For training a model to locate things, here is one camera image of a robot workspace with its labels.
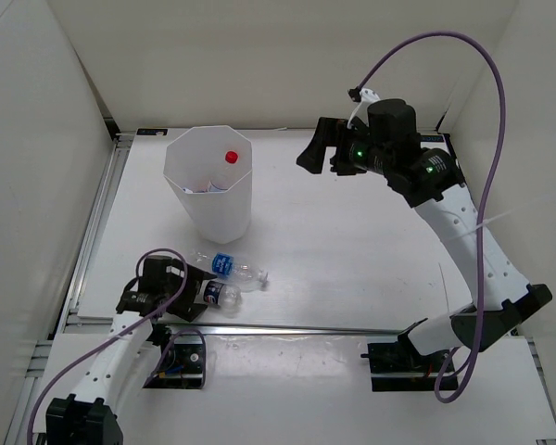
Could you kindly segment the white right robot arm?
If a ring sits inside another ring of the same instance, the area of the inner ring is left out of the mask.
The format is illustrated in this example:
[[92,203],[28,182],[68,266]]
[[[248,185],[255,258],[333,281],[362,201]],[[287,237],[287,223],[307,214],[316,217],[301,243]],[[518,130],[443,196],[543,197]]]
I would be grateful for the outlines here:
[[374,172],[430,226],[461,273],[470,304],[447,315],[424,319],[398,336],[398,361],[417,371],[433,353],[480,340],[484,351],[552,300],[544,284],[530,283],[485,228],[457,162],[443,149],[427,148],[417,131],[416,113],[402,99],[367,107],[367,118],[321,117],[297,165],[322,172],[327,148],[339,176]]

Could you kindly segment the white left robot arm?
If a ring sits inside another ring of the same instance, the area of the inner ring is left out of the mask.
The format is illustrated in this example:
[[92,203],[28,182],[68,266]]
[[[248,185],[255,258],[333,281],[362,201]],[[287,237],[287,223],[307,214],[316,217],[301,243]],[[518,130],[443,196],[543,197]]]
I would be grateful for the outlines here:
[[118,420],[129,395],[141,388],[164,386],[168,378],[206,372],[206,344],[190,350],[176,343],[183,335],[200,337],[196,328],[178,332],[160,322],[165,315],[193,322],[207,304],[197,302],[201,291],[215,285],[216,274],[187,263],[171,249],[144,254],[134,277],[124,286],[115,308],[107,339],[64,367],[47,384],[55,384],[73,368],[89,362],[78,383],[66,397],[47,405],[45,440],[49,444],[121,444]]

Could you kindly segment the black cap pepsi bottle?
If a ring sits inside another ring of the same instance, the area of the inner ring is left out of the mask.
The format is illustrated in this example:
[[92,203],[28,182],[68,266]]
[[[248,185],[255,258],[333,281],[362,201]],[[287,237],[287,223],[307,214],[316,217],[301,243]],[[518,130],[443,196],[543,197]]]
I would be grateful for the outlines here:
[[224,311],[237,311],[242,303],[241,289],[216,280],[207,281],[202,292],[202,299]]

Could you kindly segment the red cap water bottle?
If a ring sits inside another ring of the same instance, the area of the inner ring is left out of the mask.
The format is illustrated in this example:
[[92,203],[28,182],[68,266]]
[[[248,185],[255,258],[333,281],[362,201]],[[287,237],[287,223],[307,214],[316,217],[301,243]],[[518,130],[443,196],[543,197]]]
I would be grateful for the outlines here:
[[233,185],[238,160],[239,155],[237,152],[228,150],[225,153],[224,162],[219,169],[214,172],[208,182],[210,193],[224,192]]

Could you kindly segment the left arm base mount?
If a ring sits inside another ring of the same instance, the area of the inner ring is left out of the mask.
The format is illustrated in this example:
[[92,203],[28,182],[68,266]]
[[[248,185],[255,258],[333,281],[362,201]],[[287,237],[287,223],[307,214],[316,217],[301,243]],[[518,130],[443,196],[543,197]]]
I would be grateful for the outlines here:
[[146,378],[143,388],[203,389],[207,380],[207,343],[196,328],[173,333],[163,327],[151,334],[147,342],[158,347],[160,360]]

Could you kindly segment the blue label upright-lying bottle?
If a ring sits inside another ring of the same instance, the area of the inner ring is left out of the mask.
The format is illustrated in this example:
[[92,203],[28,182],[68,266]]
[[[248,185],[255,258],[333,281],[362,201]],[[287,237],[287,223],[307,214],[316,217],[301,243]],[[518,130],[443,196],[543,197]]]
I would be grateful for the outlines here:
[[192,189],[189,187],[182,187],[182,190],[185,192],[185,194],[204,194],[204,193],[209,193],[209,188],[205,187],[205,188],[198,188],[198,189]]

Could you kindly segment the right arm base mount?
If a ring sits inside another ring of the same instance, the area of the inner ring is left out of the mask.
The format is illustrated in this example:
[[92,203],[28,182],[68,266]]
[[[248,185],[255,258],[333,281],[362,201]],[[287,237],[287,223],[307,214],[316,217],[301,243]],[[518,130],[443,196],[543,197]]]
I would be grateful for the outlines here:
[[458,388],[458,378],[453,364],[444,374],[443,362],[449,350],[441,350],[417,360],[395,343],[369,343],[361,358],[368,361],[373,392],[428,392],[435,389],[436,378],[442,375],[440,389],[453,391]]

